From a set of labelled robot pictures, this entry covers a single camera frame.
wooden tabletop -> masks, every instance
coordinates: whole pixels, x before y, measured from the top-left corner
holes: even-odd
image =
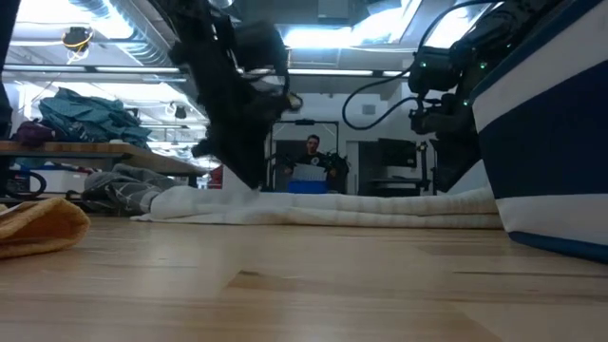
[[[124,158],[125,164],[143,167],[163,174],[202,176],[205,171],[195,165],[146,151],[128,143],[106,142],[47,142],[39,148],[24,147],[19,142],[0,142],[0,155],[40,158],[84,159]]]
[[[608,341],[608,268],[503,231],[94,218],[0,263],[2,341]]]

robotic arm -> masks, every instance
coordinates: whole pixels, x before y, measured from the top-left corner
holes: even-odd
[[[475,28],[451,48],[425,47],[432,28],[450,11],[496,1],[469,1],[442,13],[427,30],[409,68],[409,89],[418,103],[432,106],[410,112],[411,129],[435,133],[431,141],[438,156],[437,190],[449,190],[480,158],[481,151],[469,96],[473,89],[544,20],[562,0],[510,0],[482,17]],[[425,99],[431,90],[441,99]]]
[[[298,110],[290,92],[288,52],[274,25],[265,22],[233,28],[230,17],[207,0],[151,0],[180,39],[170,58],[187,66],[209,119],[207,138],[192,150],[214,155],[250,188],[265,179],[264,144],[285,110]],[[269,69],[284,80],[277,89],[255,87]]]

person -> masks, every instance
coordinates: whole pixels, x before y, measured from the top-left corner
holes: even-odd
[[[306,153],[296,159],[295,162],[319,167],[326,167],[326,156],[318,151],[320,143],[321,139],[319,138],[319,136],[315,134],[310,135],[306,140]],[[294,170],[293,168],[287,166],[285,167],[285,173],[291,176],[294,173]],[[334,169],[330,170],[329,175],[331,177],[335,177],[336,171]]]

white towel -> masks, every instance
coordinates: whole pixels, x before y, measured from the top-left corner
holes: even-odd
[[[206,224],[299,224],[392,228],[502,228],[489,188],[453,196],[379,199],[199,190],[177,186],[135,220]]]

gray cloth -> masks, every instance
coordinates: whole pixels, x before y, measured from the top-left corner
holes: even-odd
[[[98,172],[85,180],[83,203],[91,210],[121,216],[147,214],[152,200],[180,185],[148,169],[117,164],[111,172]]]

